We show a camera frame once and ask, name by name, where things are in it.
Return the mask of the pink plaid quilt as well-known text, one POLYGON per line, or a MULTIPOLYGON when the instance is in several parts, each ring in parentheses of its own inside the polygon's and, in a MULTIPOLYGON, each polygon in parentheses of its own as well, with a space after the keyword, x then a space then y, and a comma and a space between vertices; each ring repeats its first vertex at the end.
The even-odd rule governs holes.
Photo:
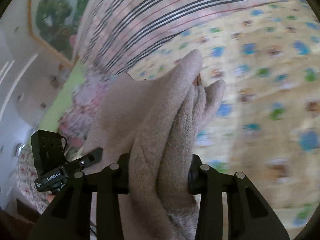
POLYGON ((185 30, 283 0, 89 0, 73 54, 108 75, 131 68, 185 30))

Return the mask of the green pillow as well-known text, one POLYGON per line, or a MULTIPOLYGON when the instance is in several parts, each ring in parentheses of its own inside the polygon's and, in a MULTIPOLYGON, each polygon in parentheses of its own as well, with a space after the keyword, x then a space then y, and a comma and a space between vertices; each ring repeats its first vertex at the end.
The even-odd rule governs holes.
POLYGON ((56 99, 41 119, 38 129, 56 132, 61 117, 73 105, 73 96, 85 82, 86 67, 78 61, 69 74, 69 78, 58 92, 56 99))

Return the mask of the yellow bear print bedsheet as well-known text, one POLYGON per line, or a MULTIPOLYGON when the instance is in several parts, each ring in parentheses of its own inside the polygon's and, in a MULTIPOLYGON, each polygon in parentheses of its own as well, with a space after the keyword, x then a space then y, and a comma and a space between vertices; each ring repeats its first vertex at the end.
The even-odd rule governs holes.
POLYGON ((184 31, 129 73, 159 78, 193 49, 203 85, 227 85, 194 152, 219 172, 244 172, 294 238, 319 203, 316 16, 306 0, 236 12, 184 31))

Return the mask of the floral ruffled pillow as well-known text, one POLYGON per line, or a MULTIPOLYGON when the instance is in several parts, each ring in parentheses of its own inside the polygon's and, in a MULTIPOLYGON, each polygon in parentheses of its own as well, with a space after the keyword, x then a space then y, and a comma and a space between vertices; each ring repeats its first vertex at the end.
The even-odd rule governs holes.
MULTIPOLYGON (((94 116, 113 81, 113 77, 106 78, 88 74, 85 82, 73 96, 72 107, 61 117, 56 132, 67 139, 65 155, 68 161, 75 160, 83 155, 84 143, 88 137, 94 116)), ((38 213, 44 213, 49 205, 48 194, 38 192, 34 185, 37 173, 31 143, 23 148, 18 158, 17 178, 17 186, 23 196, 31 202, 32 207, 38 213)))

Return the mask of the landscape wall painting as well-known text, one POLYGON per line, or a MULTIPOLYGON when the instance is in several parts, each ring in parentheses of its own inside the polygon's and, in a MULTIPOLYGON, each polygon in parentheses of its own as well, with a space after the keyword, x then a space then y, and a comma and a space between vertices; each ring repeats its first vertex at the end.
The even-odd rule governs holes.
POLYGON ((28 0, 30 35, 67 66, 89 0, 28 0))

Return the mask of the beige fleece baby garment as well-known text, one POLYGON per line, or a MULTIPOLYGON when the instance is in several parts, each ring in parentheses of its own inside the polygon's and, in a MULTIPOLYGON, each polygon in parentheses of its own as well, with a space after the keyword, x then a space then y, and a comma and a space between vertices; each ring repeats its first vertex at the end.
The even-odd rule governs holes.
POLYGON ((119 197, 125 239, 195 237, 199 207, 188 191, 193 147, 226 87, 222 80, 201 85, 201 69, 195 49, 158 79, 121 74, 98 108, 84 150, 100 147, 103 155, 86 172, 100 172, 130 154, 130 192, 119 197))

